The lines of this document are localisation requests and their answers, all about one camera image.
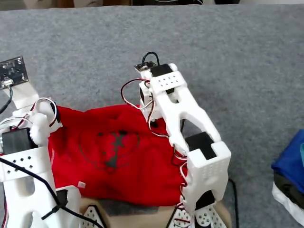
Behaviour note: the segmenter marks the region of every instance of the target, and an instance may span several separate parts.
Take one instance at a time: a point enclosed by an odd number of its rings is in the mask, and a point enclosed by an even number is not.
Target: white fabric
[[[304,227],[304,210],[298,205],[294,204],[286,195],[284,195],[284,193],[277,188],[275,183],[273,183],[272,195],[274,196],[275,200],[283,204],[291,216]]]

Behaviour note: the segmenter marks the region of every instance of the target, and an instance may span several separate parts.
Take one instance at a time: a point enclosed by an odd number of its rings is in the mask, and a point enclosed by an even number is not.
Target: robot
[[[168,138],[181,161],[180,174],[185,181],[180,186],[180,203],[167,228],[224,228],[213,205],[223,198],[231,152],[196,103],[176,65],[160,65],[157,55],[157,64],[146,62],[149,54],[156,55],[147,53],[135,66],[140,78],[126,83],[121,95],[127,104],[141,110],[154,134]],[[96,207],[89,206],[84,215],[79,213],[77,187],[55,188],[47,143],[50,133],[62,127],[56,104],[49,98],[39,98],[29,83],[22,57],[0,63],[1,74],[6,75],[0,78],[0,86],[17,108],[11,118],[0,122],[0,181],[9,214],[7,228],[25,228],[29,224],[32,228],[106,228]],[[124,87],[133,81],[140,81],[139,106],[124,97]],[[152,130],[159,118],[166,122],[166,135]],[[201,132],[184,138],[180,123],[185,119]],[[33,191],[26,188],[28,178]]]

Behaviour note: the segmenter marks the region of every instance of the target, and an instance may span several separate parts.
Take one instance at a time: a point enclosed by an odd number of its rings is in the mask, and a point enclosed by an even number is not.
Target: gray floor
[[[241,228],[301,227],[273,199],[270,165],[303,126],[304,5],[2,11],[0,21],[0,59],[23,55],[39,94],[73,109],[122,103],[147,51],[177,64],[232,151]],[[224,202],[234,218],[230,185]]]

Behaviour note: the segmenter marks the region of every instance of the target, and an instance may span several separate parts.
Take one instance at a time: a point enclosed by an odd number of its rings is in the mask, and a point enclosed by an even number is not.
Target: red fabric
[[[183,179],[172,165],[168,139],[151,133],[142,113],[128,105],[86,112],[58,107],[63,128],[49,138],[56,188],[77,186],[91,198],[147,206],[177,204]],[[165,123],[158,120],[158,132]]]

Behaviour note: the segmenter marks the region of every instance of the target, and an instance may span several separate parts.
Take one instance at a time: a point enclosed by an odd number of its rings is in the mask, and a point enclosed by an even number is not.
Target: black cable
[[[232,184],[232,188],[233,188],[233,193],[234,193],[234,210],[235,210],[235,214],[236,214],[236,228],[239,228],[239,219],[238,219],[238,192],[237,192],[237,185],[236,183],[228,178],[228,181],[231,182]]]
[[[154,51],[150,51],[150,52],[148,52],[147,54],[145,54],[145,55],[142,57],[142,65],[143,65],[144,62],[146,61],[146,58],[147,58],[148,55],[155,55],[156,60],[157,60],[157,65],[160,65],[160,59],[158,58],[158,55],[157,55]]]
[[[185,119],[183,119],[181,121],[181,126],[180,126],[180,132],[182,133],[182,131],[184,130],[184,125],[185,125]]]
[[[11,103],[12,99],[13,99],[13,89],[11,88],[11,86],[9,85],[9,100],[6,102],[6,104],[0,109],[0,114],[2,114],[5,109],[7,109],[7,107],[9,106],[9,104]]]
[[[44,185],[46,186],[47,190],[51,193],[51,195],[52,195],[52,197],[53,197],[55,203],[56,203],[57,206],[59,206],[62,210],[65,210],[66,212],[70,213],[71,215],[74,215],[74,216],[76,216],[76,217],[78,217],[78,218],[80,218],[80,219],[83,219],[83,220],[85,220],[85,221],[87,221],[87,222],[90,222],[90,223],[94,224],[95,226],[97,226],[98,228],[103,228],[103,227],[102,227],[99,223],[97,223],[96,221],[94,221],[94,220],[92,220],[92,219],[90,219],[90,218],[88,218],[88,217],[86,217],[86,216],[83,216],[83,215],[81,215],[81,214],[78,214],[78,213],[72,211],[71,209],[67,208],[66,206],[61,206],[61,205],[60,205],[60,201],[59,201],[59,199],[58,199],[56,193],[53,191],[53,189],[51,188],[50,184],[49,184],[45,179],[43,179],[42,177],[40,177],[40,176],[34,174],[34,173],[31,172],[31,171],[28,171],[27,169],[25,169],[25,168],[23,168],[23,167],[20,167],[20,166],[14,164],[14,163],[12,163],[12,162],[10,162],[10,161],[8,161],[8,160],[5,160],[5,159],[3,159],[3,158],[1,158],[1,157],[0,157],[0,162],[4,163],[4,164],[6,164],[6,165],[8,165],[8,166],[10,166],[10,167],[13,167],[13,168],[15,168],[16,170],[20,170],[21,172],[24,172],[24,173],[26,173],[27,175],[29,175],[29,176],[31,176],[31,177],[37,179],[38,181],[41,181],[42,183],[44,183]]]

